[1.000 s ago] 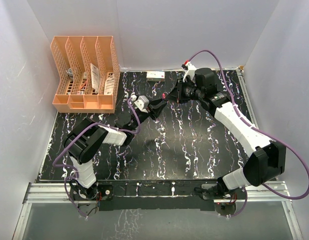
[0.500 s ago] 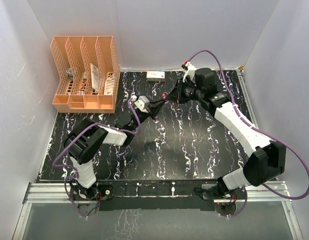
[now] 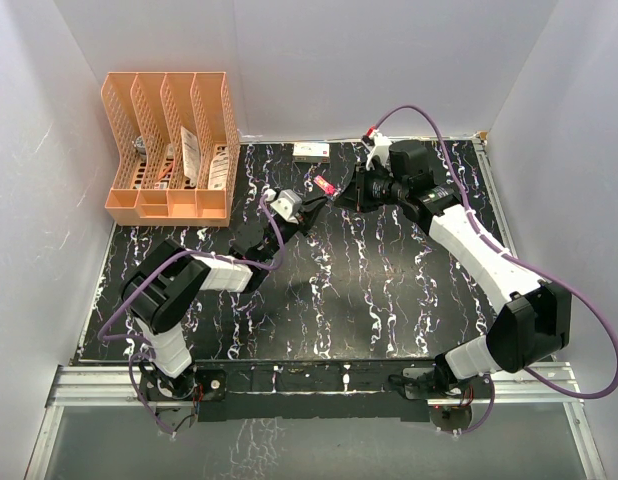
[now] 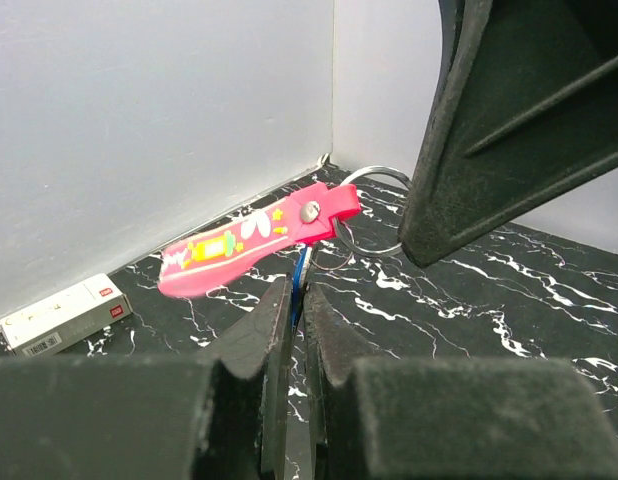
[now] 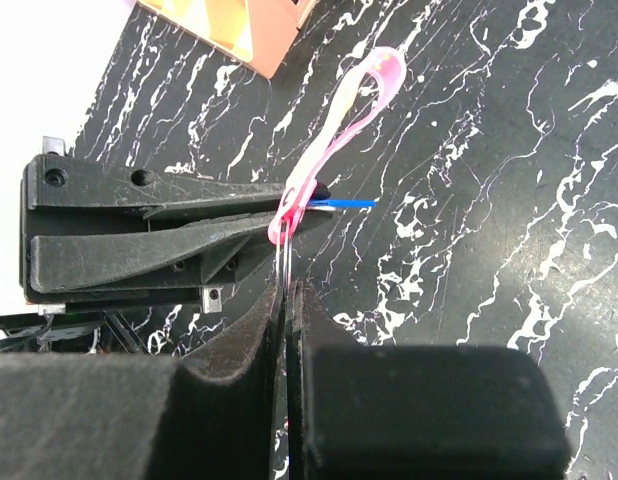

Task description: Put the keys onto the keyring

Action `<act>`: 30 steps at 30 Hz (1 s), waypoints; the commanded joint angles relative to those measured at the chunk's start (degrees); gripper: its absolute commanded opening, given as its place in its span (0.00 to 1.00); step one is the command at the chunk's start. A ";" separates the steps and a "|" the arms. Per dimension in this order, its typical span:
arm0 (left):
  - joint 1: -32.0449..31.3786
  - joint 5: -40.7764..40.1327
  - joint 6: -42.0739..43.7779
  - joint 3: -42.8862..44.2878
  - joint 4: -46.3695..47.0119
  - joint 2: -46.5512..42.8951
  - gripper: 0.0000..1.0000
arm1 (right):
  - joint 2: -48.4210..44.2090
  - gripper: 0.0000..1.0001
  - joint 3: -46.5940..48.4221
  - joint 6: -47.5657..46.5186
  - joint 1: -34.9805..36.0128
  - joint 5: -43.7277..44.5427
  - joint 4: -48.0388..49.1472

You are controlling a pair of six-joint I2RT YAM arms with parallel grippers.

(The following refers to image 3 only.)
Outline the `red strap keychain with ring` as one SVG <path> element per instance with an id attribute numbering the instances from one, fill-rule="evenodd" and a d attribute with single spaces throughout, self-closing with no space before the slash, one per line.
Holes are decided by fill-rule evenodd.
<path id="1" fill-rule="evenodd" d="M 322 176 L 316 176 L 313 181 L 328 197 L 334 197 L 337 194 L 336 187 Z"/>

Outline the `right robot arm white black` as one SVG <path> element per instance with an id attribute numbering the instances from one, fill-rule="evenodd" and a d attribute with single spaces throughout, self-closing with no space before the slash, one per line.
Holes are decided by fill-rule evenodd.
<path id="1" fill-rule="evenodd" d="M 414 386 L 455 397 L 476 376 L 516 373 L 566 347 L 570 292 L 506 260 L 493 237 L 474 231 L 458 188 L 436 182 L 424 144 L 371 138 L 364 143 L 368 157 L 356 165 L 336 206 L 357 213 L 400 206 L 407 219 L 460 262 L 497 313 L 487 334 L 438 355 L 432 371 Z"/>

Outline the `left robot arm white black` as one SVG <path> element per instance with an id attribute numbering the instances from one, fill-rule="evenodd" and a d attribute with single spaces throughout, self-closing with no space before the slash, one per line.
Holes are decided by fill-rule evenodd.
<path id="1" fill-rule="evenodd" d="M 186 250 L 163 241 L 125 281 L 123 308 L 148 341 L 149 383 L 173 399 L 193 394 L 196 376 L 182 319 L 201 291 L 251 293 L 282 265 L 286 244 L 308 235 L 326 196 L 301 199 L 292 190 L 269 190 L 261 198 L 268 223 L 243 225 L 226 255 Z"/>

